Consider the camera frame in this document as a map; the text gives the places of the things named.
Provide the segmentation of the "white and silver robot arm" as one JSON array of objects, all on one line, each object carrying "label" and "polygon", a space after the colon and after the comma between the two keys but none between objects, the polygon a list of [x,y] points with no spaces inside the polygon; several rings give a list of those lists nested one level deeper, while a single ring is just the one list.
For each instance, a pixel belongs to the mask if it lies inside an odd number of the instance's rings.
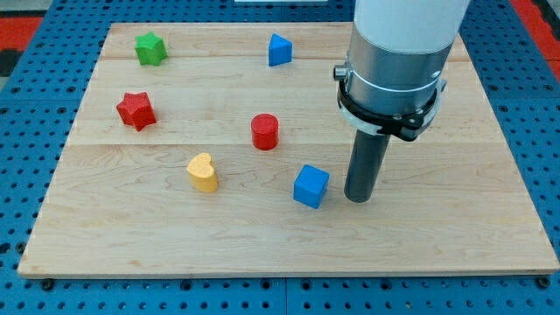
[{"label": "white and silver robot arm", "polygon": [[413,141],[441,104],[441,75],[469,0],[356,0],[350,44],[335,66],[341,114],[370,136]]}]

